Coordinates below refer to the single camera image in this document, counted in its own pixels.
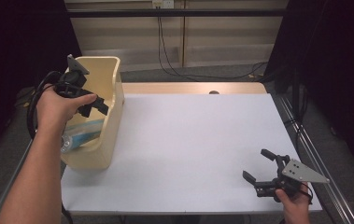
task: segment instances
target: white wall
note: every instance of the white wall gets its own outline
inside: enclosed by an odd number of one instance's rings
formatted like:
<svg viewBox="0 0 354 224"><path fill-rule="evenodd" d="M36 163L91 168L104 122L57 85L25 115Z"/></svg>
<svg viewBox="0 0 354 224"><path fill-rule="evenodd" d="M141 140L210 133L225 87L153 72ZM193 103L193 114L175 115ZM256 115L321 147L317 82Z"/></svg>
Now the white wall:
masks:
<svg viewBox="0 0 354 224"><path fill-rule="evenodd" d="M67 8L141 9L151 1L65 0ZM288 0L175 0L176 8L285 8ZM267 61L279 17L162 18L167 54L174 66ZM113 54L131 69L158 68L157 18L71 19L84 54Z"/></svg>

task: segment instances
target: table surface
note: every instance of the table surface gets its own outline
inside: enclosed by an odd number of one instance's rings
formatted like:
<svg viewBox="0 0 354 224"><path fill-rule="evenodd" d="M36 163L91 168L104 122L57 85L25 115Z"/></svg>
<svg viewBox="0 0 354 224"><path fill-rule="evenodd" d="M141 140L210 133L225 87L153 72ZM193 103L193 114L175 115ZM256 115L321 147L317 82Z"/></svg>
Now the table surface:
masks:
<svg viewBox="0 0 354 224"><path fill-rule="evenodd" d="M246 170L258 181L276 177L262 148L298 158L272 97L258 84L124 83L112 162L105 170L66 167L65 208L91 215L281 212L281 203L258 198L241 176ZM321 210L316 196L310 210Z"/></svg>
<svg viewBox="0 0 354 224"><path fill-rule="evenodd" d="M219 94L266 93L263 84L259 82L147 82L123 83L124 93L180 93L209 94L217 91Z"/></svg>

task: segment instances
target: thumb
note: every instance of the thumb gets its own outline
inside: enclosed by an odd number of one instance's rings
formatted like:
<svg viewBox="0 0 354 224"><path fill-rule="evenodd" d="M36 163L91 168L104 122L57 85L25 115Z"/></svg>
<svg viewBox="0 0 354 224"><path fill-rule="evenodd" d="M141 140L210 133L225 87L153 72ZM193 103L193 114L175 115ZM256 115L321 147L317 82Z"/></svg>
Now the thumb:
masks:
<svg viewBox="0 0 354 224"><path fill-rule="evenodd" d="M95 99L97 99L97 95L94 93L82 95L82 96L74 99L74 104L76 106L89 105L92 102L94 102Z"/></svg>
<svg viewBox="0 0 354 224"><path fill-rule="evenodd" d="M288 197L287 193L283 189L276 189L276 196L282 202L282 204L284 204L284 206L288 206L292 203L290 201L290 197Z"/></svg>

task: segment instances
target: metal rail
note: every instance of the metal rail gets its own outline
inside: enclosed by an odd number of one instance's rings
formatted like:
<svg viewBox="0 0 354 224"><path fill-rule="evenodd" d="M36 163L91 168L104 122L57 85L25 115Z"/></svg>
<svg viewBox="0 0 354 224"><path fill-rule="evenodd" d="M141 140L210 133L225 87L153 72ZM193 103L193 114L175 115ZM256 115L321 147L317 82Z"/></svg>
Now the metal rail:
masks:
<svg viewBox="0 0 354 224"><path fill-rule="evenodd" d="M293 113L291 112L292 106L290 101L285 97L280 97L280 102L288 115L289 119L293 119ZM329 173L328 169L325 166L325 163L322 161L317 149L314 147L311 139L309 138L307 132L305 131L303 126L299 126L296 123L293 123L293 128L295 132L298 133L299 130L299 139L304 146L305 152L307 153L309 159L312 161L314 168L322 175L327 176L331 183L324 185L325 189L327 190L331 200L337 212L340 215L340 218L343 219L343 222L346 224L354 224L354 214L345 198L341 190L337 187L335 181L333 180L331 174Z"/></svg>
<svg viewBox="0 0 354 224"><path fill-rule="evenodd" d="M19 164L17 165L16 170L14 171L14 173L13 173L13 175L11 176L10 180L8 181L7 186L5 187L5 190L3 191L3 193L2 193L2 195L1 195L1 197L0 197L0 212L1 212L2 205L3 205L5 199L6 199L7 195L8 195L8 192L10 191L11 186L12 186L13 183L14 183L14 180L16 179L17 175L18 175L19 172L20 172L20 169L22 168L22 165L23 165L24 162L25 162L25 158L26 158L27 155L28 155L28 151L29 151L29 148L31 147L31 145L32 145L32 139L31 139L31 141L29 142L28 147L25 149L24 154L22 155L22 158L21 158Z"/></svg>
<svg viewBox="0 0 354 224"><path fill-rule="evenodd" d="M243 9L68 9L18 11L19 15L66 16L69 18L116 18L116 17L304 17L309 10L285 8Z"/></svg>

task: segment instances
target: power outlet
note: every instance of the power outlet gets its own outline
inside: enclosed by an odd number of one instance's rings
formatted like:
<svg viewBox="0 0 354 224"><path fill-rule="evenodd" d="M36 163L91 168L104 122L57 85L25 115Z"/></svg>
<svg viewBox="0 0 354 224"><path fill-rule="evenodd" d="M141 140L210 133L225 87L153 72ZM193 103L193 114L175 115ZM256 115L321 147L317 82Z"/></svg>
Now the power outlet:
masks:
<svg viewBox="0 0 354 224"><path fill-rule="evenodd" d="M152 0L152 8L163 8L163 0Z"/></svg>
<svg viewBox="0 0 354 224"><path fill-rule="evenodd" d="M163 0L162 8L174 8L174 0Z"/></svg>

